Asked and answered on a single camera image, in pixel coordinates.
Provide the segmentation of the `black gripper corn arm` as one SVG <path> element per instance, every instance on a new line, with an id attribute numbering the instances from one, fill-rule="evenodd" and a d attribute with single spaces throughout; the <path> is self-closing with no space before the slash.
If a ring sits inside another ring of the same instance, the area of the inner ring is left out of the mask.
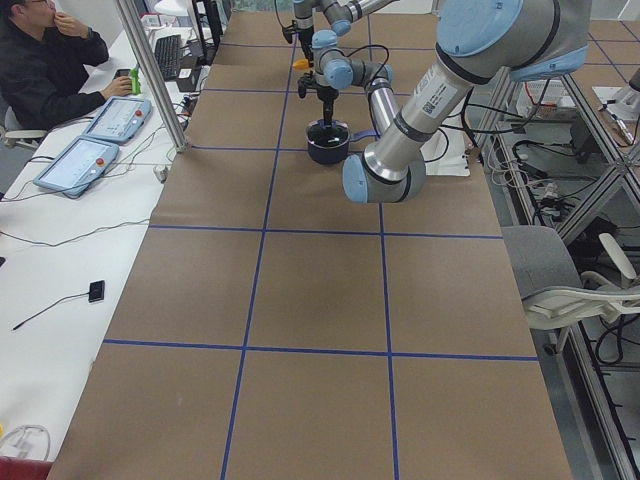
<path id="1" fill-rule="evenodd" d="M 312 51 L 313 29 L 298 28 L 297 34 L 305 57 L 304 68 L 312 69 L 314 67 L 314 56 Z"/>

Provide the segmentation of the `silver robot arm with corn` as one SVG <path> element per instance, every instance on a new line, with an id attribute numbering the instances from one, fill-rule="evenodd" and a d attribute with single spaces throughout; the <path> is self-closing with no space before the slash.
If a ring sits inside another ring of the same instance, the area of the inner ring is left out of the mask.
<path id="1" fill-rule="evenodd" d="M 296 35 L 304 50 L 311 48 L 312 36 L 315 33 L 314 13 L 321 13 L 328 21 L 330 28 L 343 36 L 351 29 L 351 25 L 365 16 L 377 12 L 394 3 L 394 0 L 361 0 L 348 1 L 341 5 L 338 1 L 301 0 L 293 2 L 293 20 L 282 32 L 288 43 L 292 43 Z"/>

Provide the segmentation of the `black gripper pot arm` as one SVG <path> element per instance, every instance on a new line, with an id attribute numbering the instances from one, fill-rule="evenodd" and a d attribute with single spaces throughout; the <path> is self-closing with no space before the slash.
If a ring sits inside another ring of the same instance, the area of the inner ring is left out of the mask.
<path id="1" fill-rule="evenodd" d="M 323 128 L 331 129 L 333 127 L 334 103 L 339 97 L 339 91 L 330 86 L 318 86 L 316 95 L 322 102 Z"/>

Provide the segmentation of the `silver robot arm at pot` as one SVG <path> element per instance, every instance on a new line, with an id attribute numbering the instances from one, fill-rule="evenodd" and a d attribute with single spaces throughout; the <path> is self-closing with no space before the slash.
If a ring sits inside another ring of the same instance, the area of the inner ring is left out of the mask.
<path id="1" fill-rule="evenodd" d="M 441 10 L 436 59 L 403 107 L 388 73 L 348 59 L 337 39 L 384 1 L 296 1 L 293 31 L 324 86 L 361 86 L 379 139 L 346 158 L 342 183 L 358 203 L 415 197 L 426 180 L 421 154 L 451 111 L 477 85 L 507 68 L 515 82 L 551 79 L 579 69 L 588 50 L 589 1 L 448 1 Z"/>

